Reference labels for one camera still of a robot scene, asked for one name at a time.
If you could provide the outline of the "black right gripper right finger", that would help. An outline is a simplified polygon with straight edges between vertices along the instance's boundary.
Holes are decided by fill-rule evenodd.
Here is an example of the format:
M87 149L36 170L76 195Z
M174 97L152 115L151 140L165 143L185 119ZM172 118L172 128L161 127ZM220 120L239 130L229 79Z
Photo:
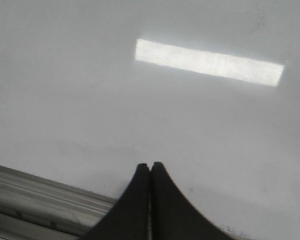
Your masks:
M151 231L154 240L230 240L186 199L165 166L151 169Z

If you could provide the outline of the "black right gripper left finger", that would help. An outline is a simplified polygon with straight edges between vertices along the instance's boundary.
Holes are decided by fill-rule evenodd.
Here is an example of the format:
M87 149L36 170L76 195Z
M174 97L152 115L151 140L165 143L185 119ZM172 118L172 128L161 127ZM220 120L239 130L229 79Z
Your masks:
M146 240L150 206L150 170L145 163L135 173L110 211L83 236L85 240Z

